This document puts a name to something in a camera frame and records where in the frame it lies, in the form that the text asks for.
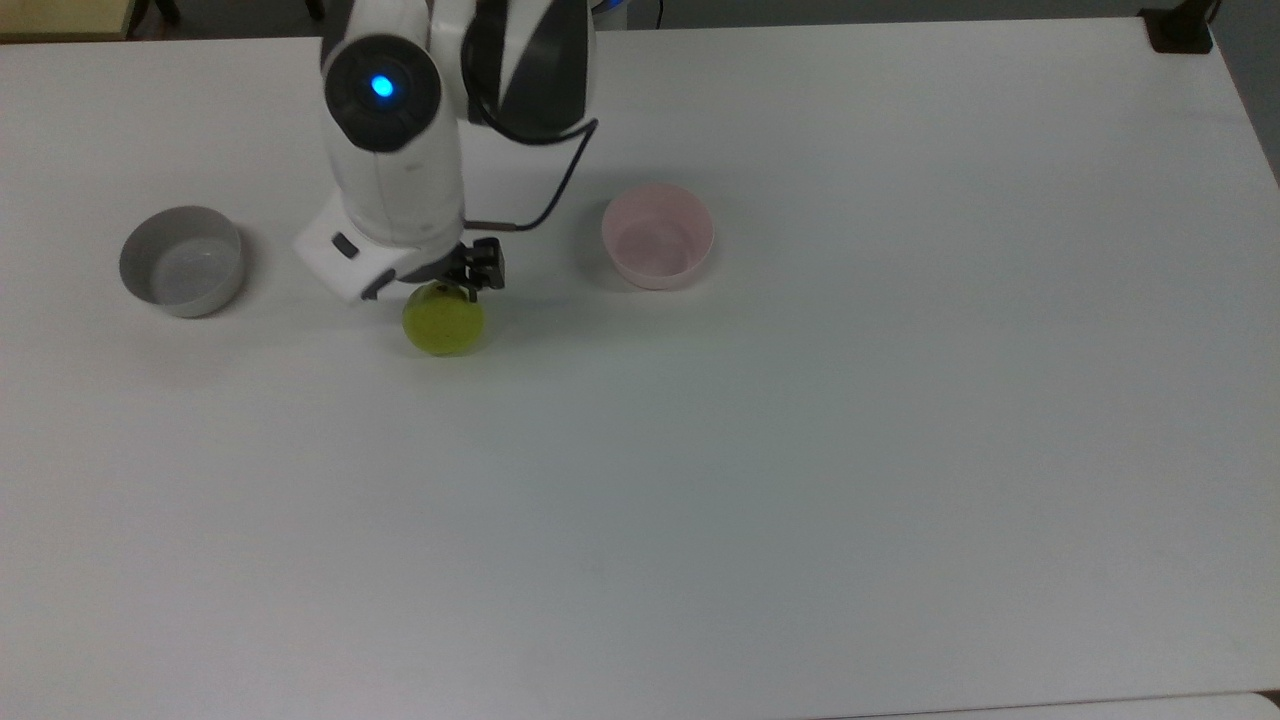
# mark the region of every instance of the yellow-green ball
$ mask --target yellow-green ball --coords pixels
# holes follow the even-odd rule
[[[456,355],[480,340],[484,310],[467,300],[466,291],[431,283],[408,296],[401,324],[410,342],[422,352]]]

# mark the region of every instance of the gray bowl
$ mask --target gray bowl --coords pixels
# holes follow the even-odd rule
[[[178,318],[218,310],[244,282],[244,249],[221,213],[188,205],[147,218],[124,241],[120,279],[134,297]]]

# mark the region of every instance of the table surface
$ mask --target table surface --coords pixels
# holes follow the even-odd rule
[[[906,715],[908,720],[1280,720],[1258,694],[1175,697]]]
[[[289,242],[316,41],[0,47],[6,716],[797,719],[1280,685],[1280,192],[1137,19],[599,37],[488,340]],[[56,92],[49,88],[56,87]],[[465,133],[468,211],[571,149]],[[628,288],[607,200],[699,193]],[[243,296],[116,277],[204,204]]]
[[[0,0],[0,42],[120,40],[134,0]]]

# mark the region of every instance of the black clamp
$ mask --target black clamp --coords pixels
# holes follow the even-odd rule
[[[507,286],[507,269],[498,238],[481,237],[471,247],[460,242],[444,258],[397,279],[412,284],[445,282],[466,290],[467,297],[475,302],[476,292]]]
[[[1156,53],[1207,55],[1213,49],[1208,23],[1221,4],[1222,0],[1185,0],[1172,10],[1139,10],[1138,17],[1147,23],[1147,37]]]

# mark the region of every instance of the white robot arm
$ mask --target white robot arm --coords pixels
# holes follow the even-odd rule
[[[571,129],[586,113],[593,51],[582,0],[356,0],[321,68],[337,188],[294,241],[298,255],[347,301],[394,281],[439,279],[472,299],[500,288],[498,241],[466,247],[463,228],[541,218],[466,223],[458,122],[530,145],[582,137],[572,173],[595,127]]]

